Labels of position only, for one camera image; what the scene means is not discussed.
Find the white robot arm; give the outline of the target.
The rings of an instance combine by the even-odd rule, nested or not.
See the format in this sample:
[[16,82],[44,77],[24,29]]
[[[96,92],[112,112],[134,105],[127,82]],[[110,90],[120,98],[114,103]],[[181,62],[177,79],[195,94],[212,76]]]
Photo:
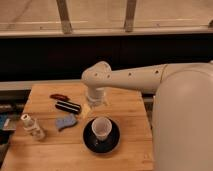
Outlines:
[[213,61],[123,70],[101,61],[81,80],[91,106],[103,103],[106,87],[155,96],[153,171],[213,171]]

